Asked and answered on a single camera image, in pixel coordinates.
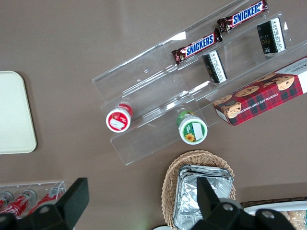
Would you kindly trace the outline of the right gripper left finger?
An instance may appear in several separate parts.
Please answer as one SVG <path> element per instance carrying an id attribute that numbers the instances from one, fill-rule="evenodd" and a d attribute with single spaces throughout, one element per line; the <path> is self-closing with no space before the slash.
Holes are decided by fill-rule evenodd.
<path id="1" fill-rule="evenodd" d="M 2 230 L 72 230 L 88 204 L 88 179 L 78 178 L 54 205 L 39 207 L 22 219 L 16 219 L 13 214 L 1 214 L 0 228 Z"/>

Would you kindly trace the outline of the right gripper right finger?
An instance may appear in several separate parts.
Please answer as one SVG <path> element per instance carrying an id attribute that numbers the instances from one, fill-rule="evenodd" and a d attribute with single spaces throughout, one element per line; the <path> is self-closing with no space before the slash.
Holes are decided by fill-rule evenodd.
<path id="1" fill-rule="evenodd" d="M 254 216 L 235 200 L 219 199 L 205 177 L 197 178 L 197 202 L 202 214 L 193 230 L 293 230 L 287 218 L 271 209 L 259 209 Z"/>

